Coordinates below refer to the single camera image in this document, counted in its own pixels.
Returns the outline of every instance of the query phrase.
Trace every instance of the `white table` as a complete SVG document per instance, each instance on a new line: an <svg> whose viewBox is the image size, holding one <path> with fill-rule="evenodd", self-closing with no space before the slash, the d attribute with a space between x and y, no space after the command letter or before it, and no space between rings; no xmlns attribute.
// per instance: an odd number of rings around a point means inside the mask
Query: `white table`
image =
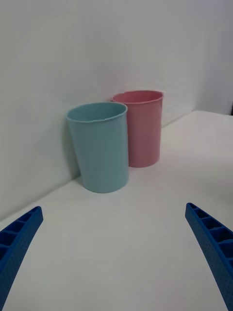
<svg viewBox="0 0 233 311"><path fill-rule="evenodd" d="M193 202L233 229L233 118L193 112L165 127L161 160L110 194L79 180L36 205L44 222L4 311L226 311L185 217Z"/></svg>

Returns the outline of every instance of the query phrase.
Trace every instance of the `white wall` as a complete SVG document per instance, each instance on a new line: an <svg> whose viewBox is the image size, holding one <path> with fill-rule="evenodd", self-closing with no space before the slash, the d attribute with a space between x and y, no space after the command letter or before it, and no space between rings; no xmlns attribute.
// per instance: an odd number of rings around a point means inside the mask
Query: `white wall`
<svg viewBox="0 0 233 311"><path fill-rule="evenodd" d="M0 3L0 218L78 173L65 114L127 89L164 91L163 124L227 113L230 0Z"/></svg>

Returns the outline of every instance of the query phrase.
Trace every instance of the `plastic cup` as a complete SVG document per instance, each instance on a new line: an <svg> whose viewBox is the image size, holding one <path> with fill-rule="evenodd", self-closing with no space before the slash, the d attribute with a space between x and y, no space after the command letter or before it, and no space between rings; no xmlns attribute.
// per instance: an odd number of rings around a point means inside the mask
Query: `plastic cup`
<svg viewBox="0 0 233 311"><path fill-rule="evenodd" d="M83 186L113 192L128 181L127 106L119 103L80 105L67 120Z"/></svg>
<svg viewBox="0 0 233 311"><path fill-rule="evenodd" d="M160 156L163 93L130 91L115 95L113 102L128 107L129 166L146 167Z"/></svg>

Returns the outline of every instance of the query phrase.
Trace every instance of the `blue plastic part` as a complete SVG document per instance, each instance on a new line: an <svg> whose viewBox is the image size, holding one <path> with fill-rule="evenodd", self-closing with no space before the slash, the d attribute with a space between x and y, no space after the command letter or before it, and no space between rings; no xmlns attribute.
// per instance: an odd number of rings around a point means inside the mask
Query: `blue plastic part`
<svg viewBox="0 0 233 311"><path fill-rule="evenodd" d="M233 311L233 232L192 203L185 217L205 255L229 311Z"/></svg>
<svg viewBox="0 0 233 311"><path fill-rule="evenodd" d="M41 207L35 207L0 232L0 311L42 222Z"/></svg>

